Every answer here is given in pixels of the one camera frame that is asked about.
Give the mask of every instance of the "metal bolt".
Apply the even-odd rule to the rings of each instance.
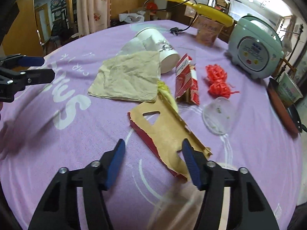
[[[247,168],[240,168],[240,172],[242,173],[242,174],[247,174],[248,173],[248,169]]]
[[[100,166],[100,162],[99,161],[92,161],[91,166],[92,167],[99,167]]]
[[[207,162],[207,166],[209,166],[210,168],[214,168],[215,167],[215,162],[213,162],[213,161],[208,161]]]
[[[64,174],[67,171],[68,171],[68,168],[66,168],[66,167],[62,167],[62,168],[59,169],[59,173],[61,173],[61,174]]]

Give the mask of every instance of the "red yarn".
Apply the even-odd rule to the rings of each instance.
[[[231,94],[239,93],[239,91],[231,92],[226,84],[227,73],[218,64],[206,66],[208,80],[210,82],[209,93],[229,98]]]

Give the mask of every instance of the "tablecloth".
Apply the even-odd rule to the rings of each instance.
[[[197,193],[191,182],[173,177],[131,128],[127,112],[137,103],[87,95],[102,62],[114,57],[137,30],[146,26],[159,28],[175,49],[195,50],[201,104],[179,104],[180,115],[199,140],[211,147],[212,160],[224,167],[250,170],[280,229],[286,229],[300,188],[300,136],[292,139],[281,125],[266,93],[267,80],[251,80],[233,66],[224,55],[228,45],[219,39],[209,48],[195,41],[194,28],[178,36],[166,33],[172,27],[185,28],[173,21],[113,27],[73,41],[45,57],[44,67],[56,73],[51,84],[29,86],[16,94],[13,103],[4,105],[0,179],[8,205],[22,228],[29,226],[41,196],[60,167],[83,168],[112,150],[119,138],[126,143],[124,161],[115,185],[103,192],[115,230],[158,229],[166,218],[185,217],[176,214],[182,201],[197,204],[189,197]],[[237,118],[225,136],[210,133],[201,116],[202,108],[213,100],[204,80],[205,66],[215,63],[226,70],[233,89],[240,91],[230,97]],[[174,94],[175,70],[162,75],[162,80]],[[81,226],[87,229],[81,190],[78,198]],[[190,214],[197,217],[198,212],[199,205]]]

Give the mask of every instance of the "black power cord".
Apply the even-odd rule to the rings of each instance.
[[[173,8],[175,8],[175,7],[177,7],[177,6],[180,6],[180,5],[182,5],[182,4],[186,3],[186,2],[189,2],[189,1],[194,1],[195,4],[198,4],[195,0],[186,0],[186,1],[182,2],[182,3],[178,3],[178,4],[176,4],[176,5],[172,6],[172,7],[169,7],[169,8],[162,8],[162,9],[146,9],[146,8],[145,8],[145,5],[146,5],[146,3],[148,3],[149,1],[151,1],[151,0],[147,0],[147,1],[144,3],[144,5],[143,5],[143,9],[148,10],[148,11],[168,11],[169,9],[173,9]],[[190,22],[190,24],[189,24],[189,26],[188,26],[187,28],[185,28],[185,29],[179,29],[179,28],[177,28],[177,27],[173,27],[173,28],[170,29],[170,33],[175,34],[175,35],[178,35],[179,32],[183,32],[183,31],[188,30],[188,29],[193,25],[193,23],[195,22],[195,20],[196,20],[196,18],[197,18],[197,15],[198,15],[197,12],[195,12],[195,16],[194,16],[193,20]]]

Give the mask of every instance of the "frying pan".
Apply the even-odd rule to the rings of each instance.
[[[272,106],[278,114],[281,122],[283,123],[285,128],[292,134],[298,134],[299,132],[302,133],[303,130],[307,132],[307,128],[305,125],[302,124],[295,105],[293,104],[287,109],[284,107],[278,94],[276,93],[277,87],[278,82],[270,78],[270,83],[268,85],[267,91]]]

